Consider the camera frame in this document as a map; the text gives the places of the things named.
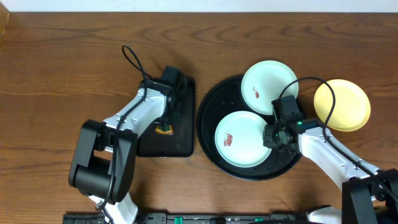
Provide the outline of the green and yellow sponge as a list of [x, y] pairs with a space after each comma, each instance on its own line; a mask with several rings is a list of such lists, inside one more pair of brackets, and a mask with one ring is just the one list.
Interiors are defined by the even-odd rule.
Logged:
[[173, 135], [174, 133], [173, 127], [170, 124], [162, 124], [156, 126], [155, 132], [161, 135]]

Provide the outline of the yellow plate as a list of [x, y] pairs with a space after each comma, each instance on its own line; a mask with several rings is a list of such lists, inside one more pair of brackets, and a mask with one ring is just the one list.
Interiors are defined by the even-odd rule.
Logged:
[[371, 114], [368, 96], [355, 83], [334, 79], [322, 84], [314, 96], [314, 108], [318, 117], [327, 126], [338, 131], [355, 131], [362, 128]]

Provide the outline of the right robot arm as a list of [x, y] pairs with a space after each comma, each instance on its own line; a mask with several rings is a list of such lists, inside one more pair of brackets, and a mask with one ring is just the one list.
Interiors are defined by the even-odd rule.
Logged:
[[339, 187], [342, 207], [316, 208], [307, 223], [397, 223], [397, 169], [382, 170], [340, 143], [319, 121], [265, 125], [263, 145], [297, 152]]

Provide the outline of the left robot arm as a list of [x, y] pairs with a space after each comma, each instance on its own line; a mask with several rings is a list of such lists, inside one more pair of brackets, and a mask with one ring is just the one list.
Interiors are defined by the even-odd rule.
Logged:
[[89, 119], [81, 127], [68, 183], [92, 199], [109, 223], [134, 223], [138, 208], [129, 188], [137, 140], [174, 109], [186, 89], [185, 82], [144, 81], [118, 113], [102, 122]]

